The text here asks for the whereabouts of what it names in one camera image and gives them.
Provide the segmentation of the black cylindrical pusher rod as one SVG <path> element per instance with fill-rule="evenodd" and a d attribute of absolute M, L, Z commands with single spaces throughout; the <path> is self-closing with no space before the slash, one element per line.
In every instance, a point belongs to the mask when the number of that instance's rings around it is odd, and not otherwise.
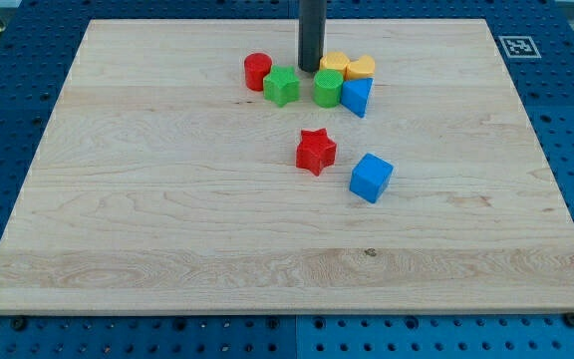
<path fill-rule="evenodd" d="M 298 66 L 308 73 L 319 69 L 325 40 L 325 0 L 298 1 Z"/>

